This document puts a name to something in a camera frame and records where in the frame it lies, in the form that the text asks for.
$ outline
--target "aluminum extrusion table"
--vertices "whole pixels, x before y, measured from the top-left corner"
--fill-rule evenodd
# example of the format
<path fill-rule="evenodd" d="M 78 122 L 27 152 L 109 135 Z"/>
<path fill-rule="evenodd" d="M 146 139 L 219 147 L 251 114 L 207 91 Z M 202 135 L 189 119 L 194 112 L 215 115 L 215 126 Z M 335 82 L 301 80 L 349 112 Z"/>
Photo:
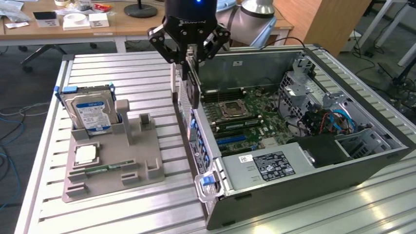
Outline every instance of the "aluminum extrusion table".
<path fill-rule="evenodd" d="M 317 54 L 416 141 L 415 125 L 387 105 L 345 66 Z M 202 205 L 171 101 L 171 66 L 157 52 L 79 55 L 63 61 L 57 84 L 117 86 L 131 101 L 131 115 L 157 120 L 166 181 L 74 203 L 62 201 L 71 120 L 55 97 L 35 159 L 17 233 L 278 234 L 416 233 L 416 156 L 407 156 L 362 185 L 287 207 L 215 231 L 205 228 Z M 338 87 L 326 74 L 317 79 Z"/>

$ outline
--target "motherboard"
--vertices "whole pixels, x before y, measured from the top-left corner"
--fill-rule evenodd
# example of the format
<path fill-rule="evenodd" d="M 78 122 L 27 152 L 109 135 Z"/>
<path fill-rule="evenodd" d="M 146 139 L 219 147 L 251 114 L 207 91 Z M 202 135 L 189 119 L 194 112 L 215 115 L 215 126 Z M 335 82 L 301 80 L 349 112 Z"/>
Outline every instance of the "motherboard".
<path fill-rule="evenodd" d="M 275 103 L 275 93 L 262 87 L 205 94 L 203 108 L 223 156 L 285 145 L 294 138 Z"/>

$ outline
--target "cable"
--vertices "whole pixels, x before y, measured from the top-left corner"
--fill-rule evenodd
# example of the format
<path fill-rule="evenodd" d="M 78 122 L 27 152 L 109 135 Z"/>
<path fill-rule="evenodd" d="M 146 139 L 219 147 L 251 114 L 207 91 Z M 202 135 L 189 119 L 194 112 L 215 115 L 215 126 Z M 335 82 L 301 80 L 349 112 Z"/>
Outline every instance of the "cable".
<path fill-rule="evenodd" d="M 131 42 L 131 43 L 134 43 L 134 44 L 141 44 L 141 43 L 142 43 L 142 41 L 134 42 L 133 40 L 129 40 L 127 42 Z"/>
<path fill-rule="evenodd" d="M 326 120 L 327 120 L 327 116 L 329 116 L 329 113 L 325 114 L 323 122 L 321 123 L 319 134 L 322 134 L 322 132 L 323 132 L 323 130 L 325 130 L 325 122 L 326 122 Z"/>
<path fill-rule="evenodd" d="M 25 111 L 29 111 L 31 108 L 34 108 L 34 107 L 38 107 L 38 106 L 43 106 L 43 105 L 50 105 L 51 104 L 51 102 L 43 102 L 43 103 L 37 103 L 37 104 L 34 104 L 34 105 L 31 105 L 31 106 L 26 106 L 26 107 L 23 107 L 18 112 L 15 112 L 15 113 L 10 113 L 10 114 L 6 114 L 6 113 L 2 113 L 0 112 L 0 115 L 2 116 L 15 116 L 15 115 L 25 115 L 23 114 L 23 112 Z M 26 115 L 26 116 L 29 116 L 29 117 L 31 117 L 31 116 L 41 116 L 41 115 L 45 115 L 45 114 L 47 114 L 49 112 L 46 111 L 46 112 L 43 112 L 43 113 L 38 113 L 38 114 L 33 114 L 33 115 Z"/>
<path fill-rule="evenodd" d="M 11 121 L 11 120 L 7 120 L 7 119 L 5 119 L 5 118 L 0 118 L 0 120 L 2 121 L 5 121 L 5 122 L 10 122 L 10 123 L 18 123 L 21 126 L 22 126 L 22 129 L 21 129 L 21 132 L 19 132 L 19 134 L 9 141 L 9 142 L 6 142 L 6 143 L 3 143 L 3 144 L 0 144 L 0 146 L 5 146 L 5 145 L 7 145 L 9 143 L 11 143 L 14 140 L 17 140 L 18 139 L 18 137 L 21 137 L 22 136 L 22 134 L 25 133 L 25 130 L 26 130 L 26 125 L 25 125 L 25 123 L 23 122 L 19 122 L 19 121 Z"/>
<path fill-rule="evenodd" d="M 7 51 L 9 51 L 9 46 L 6 47 L 6 50 L 0 52 L 0 55 L 5 55 Z"/>
<path fill-rule="evenodd" d="M 22 118 L 21 123 L 25 123 L 26 117 L 27 117 L 27 112 L 25 111 L 25 117 Z M 5 138 L 7 138 L 9 135 L 11 135 L 11 134 L 18 130 L 19 127 L 21 127 L 21 124 L 18 124 L 17 127 L 14 128 L 14 130 L 10 131 L 9 134 L 6 134 L 6 135 L 0 138 L 0 141 L 2 141 Z"/>
<path fill-rule="evenodd" d="M 278 98 L 278 111 L 279 111 L 279 113 L 281 113 L 281 100 L 282 100 L 282 96 L 283 96 L 283 90 L 281 91 L 279 98 Z"/>
<path fill-rule="evenodd" d="M 23 203 L 9 203 L 7 204 L 7 207 L 6 208 L 10 208 L 10 207 L 21 207 L 23 205 Z"/>
<path fill-rule="evenodd" d="M 290 122 L 286 122 L 286 124 L 287 124 L 287 125 L 291 125 L 293 127 L 298 128 L 298 129 L 301 129 L 301 130 L 303 130 L 303 131 L 307 131 L 307 129 L 305 129 L 305 128 L 297 126 L 295 124 L 293 124 L 293 123 L 290 123 Z"/>
<path fill-rule="evenodd" d="M 5 154 L 7 155 L 7 151 L 6 151 L 3 146 L 0 146 L 0 149 L 3 149 Z M 7 168 L 6 168 L 5 174 L 0 177 L 0 181 L 2 181 L 6 178 L 6 176 L 9 174 L 9 171 L 11 170 L 11 164 L 10 164 L 9 160 L 6 160 L 3 157 L 0 157 L 0 158 L 3 160 L 3 163 L 2 163 L 0 167 L 7 163 Z"/>
<path fill-rule="evenodd" d="M 273 43 L 269 43 L 265 47 L 261 48 L 261 50 L 263 50 L 267 46 L 270 46 L 270 45 L 275 44 L 277 42 L 279 42 L 282 40 L 286 40 L 286 39 L 295 39 L 295 40 L 298 40 L 301 42 L 302 46 L 306 48 L 306 44 L 305 44 L 305 42 L 299 38 L 297 38 L 297 37 L 286 37 L 286 38 L 281 38 L 281 39 L 275 40 Z"/>
<path fill-rule="evenodd" d="M 358 46 L 358 48 L 354 47 L 355 52 L 353 52 L 353 55 L 354 55 L 355 57 L 358 57 L 359 59 L 363 59 L 363 60 L 371 62 L 371 64 L 373 64 L 371 67 L 367 67 L 367 68 L 363 68 L 362 70 L 359 70 L 359 71 L 355 73 L 355 75 L 358 75 L 361 72 L 363 72 L 363 71 L 366 71 L 366 70 L 369 70 L 369 69 L 375 68 L 375 67 L 377 67 L 377 64 L 375 64 L 371 60 L 369 60 L 369 59 L 366 59 L 366 58 L 362 57 L 362 48 L 361 48 L 359 40 L 358 40 L 358 36 L 357 36 L 357 29 L 354 30 L 354 37 L 355 37 L 355 40 L 357 40 L 357 46 Z"/>
<path fill-rule="evenodd" d="M 407 1 L 407 2 L 405 3 L 405 5 L 403 5 L 403 7 L 401 8 L 401 10 L 398 11 L 397 15 L 395 15 L 394 18 L 390 20 L 389 25 L 382 29 L 382 31 L 381 31 L 381 33 L 379 33 L 379 36 L 377 37 L 375 41 L 373 42 L 373 46 L 377 48 L 377 51 L 378 51 L 382 55 L 385 54 L 385 50 L 382 49 L 382 47 L 377 46 L 378 41 L 379 41 L 379 38 L 381 38 L 381 36 L 383 35 L 385 30 L 390 27 L 390 25 L 391 25 L 393 22 L 395 21 L 395 19 L 397 19 L 399 13 L 401 13 L 402 10 L 405 9 L 405 7 L 406 7 L 406 5 L 409 4 L 409 2 L 410 2 L 410 1 Z"/>
<path fill-rule="evenodd" d="M 416 113 L 415 108 L 411 107 L 411 106 L 409 106 L 407 104 L 405 104 L 402 98 L 394 97 L 387 91 L 385 91 L 383 89 L 379 89 L 378 87 L 375 87 L 375 86 L 373 86 L 373 85 L 370 85 L 370 84 L 369 84 L 367 86 L 371 87 L 375 91 L 383 92 L 391 99 L 401 100 L 401 104 L 402 104 L 405 107 L 410 108 L 410 109 L 414 111 L 414 113 Z"/>
<path fill-rule="evenodd" d="M 14 169 L 14 173 L 15 173 L 15 176 L 17 176 L 17 180 L 18 180 L 18 190 L 15 192 L 15 195 L 13 196 L 13 198 L 10 199 L 10 201 L 7 203 L 5 203 L 0 207 L 0 211 L 3 210 L 3 208 L 7 206 L 7 204 L 13 203 L 18 196 L 19 196 L 19 193 L 21 193 L 21 188 L 22 188 L 22 185 L 21 185 L 21 178 L 19 178 L 19 174 L 18 174 L 18 170 L 17 170 L 17 166 L 15 166 L 15 163 L 14 163 L 14 160 L 11 159 L 11 157 L 9 157 L 6 154 L 0 153 L 0 156 L 6 158 L 6 160 L 9 160 L 11 166 L 13 166 L 13 169 Z"/>

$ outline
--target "blue latch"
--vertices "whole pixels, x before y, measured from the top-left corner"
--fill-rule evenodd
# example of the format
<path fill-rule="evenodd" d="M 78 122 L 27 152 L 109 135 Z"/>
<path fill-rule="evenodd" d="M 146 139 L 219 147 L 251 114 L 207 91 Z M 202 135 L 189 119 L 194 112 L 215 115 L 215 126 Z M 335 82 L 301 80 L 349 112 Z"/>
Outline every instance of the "blue latch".
<path fill-rule="evenodd" d="M 71 93 L 77 93 L 79 90 L 78 86 L 67 86 L 63 89 L 63 94 L 71 94 Z"/>
<path fill-rule="evenodd" d="M 197 123 L 197 120 L 193 119 L 193 121 L 191 121 L 191 128 L 195 128 L 195 123 Z"/>
<path fill-rule="evenodd" d="M 215 184 L 214 175 L 209 175 L 209 176 L 203 177 L 203 186 L 209 186 L 211 184 Z"/>
<path fill-rule="evenodd" d="M 55 91 L 55 96 L 57 96 L 59 102 L 65 105 L 63 99 L 61 98 L 61 95 L 59 95 L 59 86 L 55 86 L 54 91 Z"/>

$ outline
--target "hard drive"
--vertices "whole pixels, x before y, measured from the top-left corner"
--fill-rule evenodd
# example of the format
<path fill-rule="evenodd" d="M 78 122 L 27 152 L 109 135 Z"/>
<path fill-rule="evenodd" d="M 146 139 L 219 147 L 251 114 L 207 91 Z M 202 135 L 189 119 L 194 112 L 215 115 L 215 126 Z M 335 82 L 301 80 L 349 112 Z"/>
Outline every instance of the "hard drive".
<path fill-rule="evenodd" d="M 111 125 L 121 122 L 115 109 L 114 86 L 69 86 L 59 97 L 75 129 L 86 129 L 91 136 L 111 132 Z"/>

